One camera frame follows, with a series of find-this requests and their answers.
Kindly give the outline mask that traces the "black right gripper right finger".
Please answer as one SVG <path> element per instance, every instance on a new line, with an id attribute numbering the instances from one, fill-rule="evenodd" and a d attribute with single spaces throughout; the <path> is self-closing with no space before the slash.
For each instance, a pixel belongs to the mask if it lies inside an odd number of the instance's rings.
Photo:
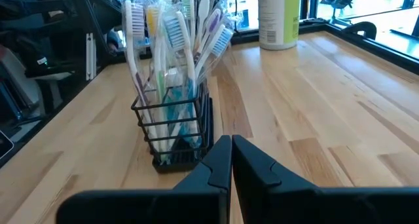
<path id="1" fill-rule="evenodd" d="M 419 224 L 419 187 L 319 187 L 242 136 L 232 146 L 245 224 Z"/>

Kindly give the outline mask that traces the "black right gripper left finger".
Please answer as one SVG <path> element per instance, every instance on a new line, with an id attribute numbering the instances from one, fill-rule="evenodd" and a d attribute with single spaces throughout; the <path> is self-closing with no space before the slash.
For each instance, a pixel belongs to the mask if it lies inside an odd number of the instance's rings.
<path id="1" fill-rule="evenodd" d="M 221 136 L 172 189 L 91 190 L 70 196 L 56 224 L 228 224 L 232 140 Z"/>

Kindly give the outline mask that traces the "black wire caddy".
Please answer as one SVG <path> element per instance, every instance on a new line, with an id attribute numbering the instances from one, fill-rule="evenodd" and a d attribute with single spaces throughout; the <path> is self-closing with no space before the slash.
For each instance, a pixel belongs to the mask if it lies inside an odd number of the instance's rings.
<path id="1" fill-rule="evenodd" d="M 131 110 L 137 116 L 137 125 L 146 133 L 144 140 L 153 156 L 152 165 L 159 174 L 192 170 L 213 147 L 213 100 L 206 83 L 200 84 L 196 97 L 189 100 L 169 102 L 165 95 L 160 104 L 143 107 L 138 102 L 136 98 Z M 196 116 L 178 114 L 162 122 L 145 119 L 148 109 L 177 109 L 182 105 L 192 106 Z"/>

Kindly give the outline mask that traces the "blue toothbrush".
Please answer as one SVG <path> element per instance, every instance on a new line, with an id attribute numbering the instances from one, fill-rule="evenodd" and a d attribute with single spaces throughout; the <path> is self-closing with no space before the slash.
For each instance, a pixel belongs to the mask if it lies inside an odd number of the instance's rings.
<path id="1" fill-rule="evenodd" d="M 172 50 L 175 52 L 182 51 L 185 55 L 187 78 L 184 93 L 186 94 L 187 99 L 191 100 L 196 96 L 196 76 L 191 41 L 185 17 L 181 11 L 176 11 L 175 13 L 164 17 L 163 21 Z M 198 133 L 196 120 L 176 122 L 171 136 L 178 136 L 180 132 L 192 134 L 192 136 L 185 138 L 185 141 L 188 142 L 192 148 L 197 148 L 202 142 L 200 136 L 195 136 L 195 134 Z"/>

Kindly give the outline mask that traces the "purple striped toothbrush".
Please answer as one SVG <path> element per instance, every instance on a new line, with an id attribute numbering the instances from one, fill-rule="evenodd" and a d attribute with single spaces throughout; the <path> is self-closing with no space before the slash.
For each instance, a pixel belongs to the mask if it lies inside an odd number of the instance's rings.
<path id="1" fill-rule="evenodd" d="M 144 10 L 143 5 L 136 3 L 131 0 L 124 0 L 122 2 L 123 7 L 123 24 L 124 24 L 124 34 L 126 41 L 126 61 L 130 69 L 132 80 L 134 82 L 135 89 L 138 95 L 139 106 L 145 107 L 148 106 L 149 100 L 146 97 L 143 83 L 139 74 L 137 67 L 137 57 L 139 57 L 138 50 L 139 44 L 138 41 L 143 42 L 145 40 L 145 21 L 144 21 Z M 150 109 L 142 109 L 141 113 L 143 115 L 143 120 L 141 120 L 142 125 L 151 124 L 155 122 Z M 155 125 L 144 126 L 146 132 L 145 136 L 148 139 L 156 139 L 157 129 Z M 160 144 L 158 141 L 150 141 L 152 146 L 151 153 L 156 152 L 156 149 L 160 149 Z"/>

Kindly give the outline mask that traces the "white wipes canister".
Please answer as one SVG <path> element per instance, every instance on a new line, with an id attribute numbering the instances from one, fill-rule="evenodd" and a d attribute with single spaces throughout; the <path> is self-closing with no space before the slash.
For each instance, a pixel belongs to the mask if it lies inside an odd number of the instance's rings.
<path id="1" fill-rule="evenodd" d="M 266 50 L 285 50 L 297 44 L 301 0 L 258 0 L 259 43 Z"/>

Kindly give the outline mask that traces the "white table bracket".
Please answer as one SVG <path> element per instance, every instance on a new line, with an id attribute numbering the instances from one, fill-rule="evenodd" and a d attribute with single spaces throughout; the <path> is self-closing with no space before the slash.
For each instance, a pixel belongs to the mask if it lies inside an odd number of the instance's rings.
<path id="1" fill-rule="evenodd" d="M 96 77 L 96 40 L 93 33 L 86 34 L 86 80 Z"/>

